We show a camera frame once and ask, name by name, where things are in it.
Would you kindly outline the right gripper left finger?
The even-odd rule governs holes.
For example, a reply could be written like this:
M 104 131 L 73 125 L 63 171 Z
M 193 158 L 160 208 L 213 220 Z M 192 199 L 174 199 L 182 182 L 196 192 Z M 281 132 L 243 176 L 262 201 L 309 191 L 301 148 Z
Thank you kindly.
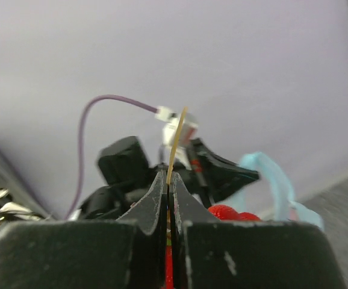
M 160 288 L 166 173 L 117 220 L 13 222 L 0 230 L 0 288 Z

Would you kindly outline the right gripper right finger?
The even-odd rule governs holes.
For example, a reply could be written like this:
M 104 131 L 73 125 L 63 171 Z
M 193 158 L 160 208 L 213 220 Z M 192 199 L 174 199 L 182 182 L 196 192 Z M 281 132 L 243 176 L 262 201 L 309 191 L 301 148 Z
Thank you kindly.
M 346 288 L 332 247 L 304 222 L 222 221 L 170 185 L 175 288 Z

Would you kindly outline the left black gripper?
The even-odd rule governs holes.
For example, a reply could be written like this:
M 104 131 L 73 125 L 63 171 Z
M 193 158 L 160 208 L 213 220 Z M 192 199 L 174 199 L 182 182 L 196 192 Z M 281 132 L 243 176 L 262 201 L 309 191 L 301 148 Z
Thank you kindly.
M 195 189 L 193 196 L 198 196 L 205 208 L 212 202 L 221 202 L 246 185 L 259 181 L 259 172 L 245 169 L 236 163 L 216 155 L 195 138 L 186 147 Z

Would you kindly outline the red lychee bunch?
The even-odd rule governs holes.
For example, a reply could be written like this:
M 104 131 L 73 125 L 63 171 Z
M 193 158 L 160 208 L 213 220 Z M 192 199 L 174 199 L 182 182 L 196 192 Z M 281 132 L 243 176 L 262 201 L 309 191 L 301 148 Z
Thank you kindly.
M 181 113 L 178 129 L 175 134 L 175 140 L 172 144 L 172 148 L 170 151 L 169 157 L 169 167 L 167 170 L 167 178 L 166 184 L 169 187 L 172 180 L 172 172 L 173 172 L 173 163 L 175 160 L 176 150 L 178 147 L 179 134 L 182 129 L 182 122 L 184 120 L 184 116 L 187 114 L 187 107 L 184 107 Z M 237 221 L 259 221 L 260 218 L 254 214 L 248 212 L 238 213 L 233 208 L 227 205 L 215 205 L 212 206 L 211 209 L 208 210 L 212 215 L 217 217 L 220 220 L 237 220 Z M 166 279 L 165 279 L 165 287 L 164 288 L 174 288 L 173 283 L 173 250 L 172 250 L 172 241 L 173 234 L 175 233 L 175 221 L 171 220 L 171 211 L 169 206 L 167 206 L 167 233 L 166 233 Z

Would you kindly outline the light blue plastic bag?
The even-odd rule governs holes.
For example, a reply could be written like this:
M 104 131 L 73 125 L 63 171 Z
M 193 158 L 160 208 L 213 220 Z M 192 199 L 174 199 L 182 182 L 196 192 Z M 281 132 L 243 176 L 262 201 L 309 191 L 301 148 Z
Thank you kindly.
M 309 223 L 324 231 L 324 221 L 321 215 L 297 202 L 295 189 L 290 179 L 270 157 L 262 152 L 246 154 L 241 157 L 238 165 L 245 169 L 256 170 L 268 182 L 273 198 L 273 217 L 270 221 Z M 243 190 L 238 192 L 239 195 L 236 203 L 241 211 L 236 212 L 247 212 L 243 211 L 244 205 L 246 204 L 245 192 Z

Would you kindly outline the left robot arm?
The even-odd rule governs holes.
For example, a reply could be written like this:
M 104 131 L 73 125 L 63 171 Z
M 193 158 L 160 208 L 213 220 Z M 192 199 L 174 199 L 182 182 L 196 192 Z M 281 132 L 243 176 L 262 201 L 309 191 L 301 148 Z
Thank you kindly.
M 190 162 L 189 168 L 175 160 L 173 170 L 205 208 L 260 179 L 259 172 L 218 156 L 200 138 L 190 140 L 185 159 Z M 165 168 L 164 163 L 149 165 L 136 136 L 125 137 L 103 149 L 97 165 L 107 185 L 81 204 L 77 211 L 80 220 L 117 219 L 148 192 L 157 172 Z

